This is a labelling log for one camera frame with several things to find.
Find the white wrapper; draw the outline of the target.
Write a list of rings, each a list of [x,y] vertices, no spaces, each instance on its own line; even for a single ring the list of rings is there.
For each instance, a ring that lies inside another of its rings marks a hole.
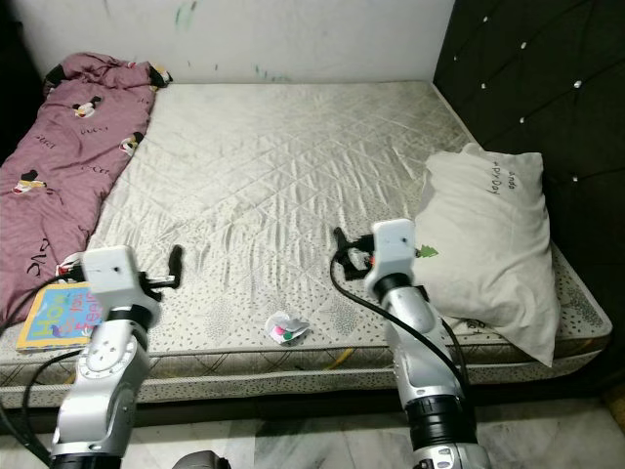
[[[312,325],[304,319],[291,317],[285,312],[277,312],[265,321],[265,332],[269,339],[281,345],[298,339],[310,330],[310,326]]]

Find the colourful children's book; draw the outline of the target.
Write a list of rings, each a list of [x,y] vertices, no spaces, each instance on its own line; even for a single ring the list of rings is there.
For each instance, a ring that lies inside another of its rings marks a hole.
[[[86,282],[50,285],[32,300],[15,349],[30,354],[85,347],[105,316]]]

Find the cream pillow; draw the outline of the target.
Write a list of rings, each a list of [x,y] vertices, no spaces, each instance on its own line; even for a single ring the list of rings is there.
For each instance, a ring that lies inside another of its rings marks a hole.
[[[416,280],[443,316],[472,319],[537,362],[553,361],[559,300],[539,152],[467,144],[426,160]]]

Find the white quilted mattress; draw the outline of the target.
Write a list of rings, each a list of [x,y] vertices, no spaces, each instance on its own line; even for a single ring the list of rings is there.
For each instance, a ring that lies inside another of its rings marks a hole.
[[[85,247],[129,245],[143,268],[160,267],[175,244],[185,250],[143,401],[392,390],[387,322],[330,284],[332,229],[415,220],[426,160],[467,144],[476,143],[426,82],[157,90],[145,138]],[[611,320],[553,245],[551,254],[560,308],[549,365],[481,322],[446,317],[474,383],[558,378],[607,347]],[[265,331],[277,312],[312,326],[277,344]],[[32,405],[58,405],[74,367],[41,370],[45,350],[19,353],[21,323],[5,336],[4,404],[17,406],[35,379]]]

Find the purple printed blanket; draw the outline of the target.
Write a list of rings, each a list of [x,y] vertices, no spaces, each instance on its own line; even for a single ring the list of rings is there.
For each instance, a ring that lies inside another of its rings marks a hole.
[[[45,77],[45,102],[0,166],[0,324],[85,250],[103,202],[145,138],[165,67],[95,53]]]

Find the dark tufted headboard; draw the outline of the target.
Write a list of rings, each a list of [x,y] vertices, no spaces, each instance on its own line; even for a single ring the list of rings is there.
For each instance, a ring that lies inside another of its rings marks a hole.
[[[543,156],[553,241],[625,343],[625,0],[455,0],[434,82],[484,148]]]

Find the dark bed frame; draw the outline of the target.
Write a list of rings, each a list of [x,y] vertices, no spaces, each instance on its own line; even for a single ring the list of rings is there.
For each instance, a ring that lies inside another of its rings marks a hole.
[[[487,385],[475,390],[477,415],[486,419],[484,406],[563,399],[597,398],[584,384],[572,378],[532,381],[532,383]],[[135,425],[159,426],[210,421],[262,419],[289,420],[331,418],[366,412],[401,412],[395,390],[341,390],[334,393],[265,395],[264,397],[140,404]]]

